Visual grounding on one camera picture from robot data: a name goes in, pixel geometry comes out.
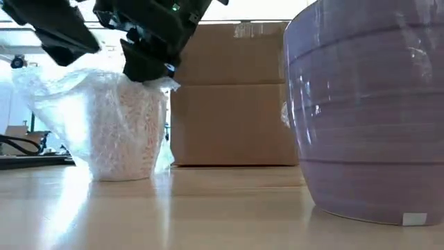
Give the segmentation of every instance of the clear plastic bag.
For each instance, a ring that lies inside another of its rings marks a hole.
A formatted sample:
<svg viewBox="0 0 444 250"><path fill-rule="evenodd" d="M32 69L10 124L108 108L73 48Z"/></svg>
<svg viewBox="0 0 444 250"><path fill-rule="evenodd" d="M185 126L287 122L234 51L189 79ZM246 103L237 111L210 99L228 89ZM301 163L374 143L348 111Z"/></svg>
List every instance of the clear plastic bag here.
<svg viewBox="0 0 444 250"><path fill-rule="evenodd" d="M148 178L169 168L164 139L170 78L132 82L103 69L28 67L12 81L29 108L97 181Z"/></svg>

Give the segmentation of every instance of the ceramic pot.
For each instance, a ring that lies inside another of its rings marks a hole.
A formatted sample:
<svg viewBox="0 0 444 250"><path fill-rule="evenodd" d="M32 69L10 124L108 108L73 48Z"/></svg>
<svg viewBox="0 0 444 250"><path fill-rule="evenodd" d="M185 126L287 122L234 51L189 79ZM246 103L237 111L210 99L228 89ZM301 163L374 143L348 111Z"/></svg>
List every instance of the ceramic pot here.
<svg viewBox="0 0 444 250"><path fill-rule="evenodd" d="M444 1L353 2L317 1L285 32L289 119L309 190L336 215L438 224Z"/></svg>

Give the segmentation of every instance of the desk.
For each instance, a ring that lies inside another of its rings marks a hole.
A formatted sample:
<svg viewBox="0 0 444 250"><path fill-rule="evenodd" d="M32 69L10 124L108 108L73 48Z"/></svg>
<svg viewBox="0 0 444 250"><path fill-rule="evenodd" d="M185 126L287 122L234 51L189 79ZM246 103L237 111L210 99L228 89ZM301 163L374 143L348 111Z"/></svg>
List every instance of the desk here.
<svg viewBox="0 0 444 250"><path fill-rule="evenodd" d="M94 183L79 167L0 172L0 249L443 249L444 226L314 207L297 167L175 169Z"/></svg>

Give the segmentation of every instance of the white label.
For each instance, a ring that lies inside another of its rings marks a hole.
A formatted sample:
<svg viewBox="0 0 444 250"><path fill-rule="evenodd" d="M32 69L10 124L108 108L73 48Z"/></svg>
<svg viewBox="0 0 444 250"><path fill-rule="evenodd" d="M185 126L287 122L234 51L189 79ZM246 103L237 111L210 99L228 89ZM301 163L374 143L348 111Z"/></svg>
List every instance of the white label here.
<svg viewBox="0 0 444 250"><path fill-rule="evenodd" d="M403 226L423 226L427 221L425 212L405 212L402 218Z"/></svg>

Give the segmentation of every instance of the table surface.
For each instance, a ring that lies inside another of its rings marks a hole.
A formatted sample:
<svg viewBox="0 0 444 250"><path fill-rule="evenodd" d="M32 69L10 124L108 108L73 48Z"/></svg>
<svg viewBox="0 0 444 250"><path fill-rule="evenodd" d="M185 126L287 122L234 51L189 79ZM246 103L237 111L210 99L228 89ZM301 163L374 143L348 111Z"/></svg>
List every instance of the table surface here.
<svg viewBox="0 0 444 250"><path fill-rule="evenodd" d="M0 249L444 249L444 226L314 206L297 167L174 169L91 182L79 167L0 172Z"/></svg>

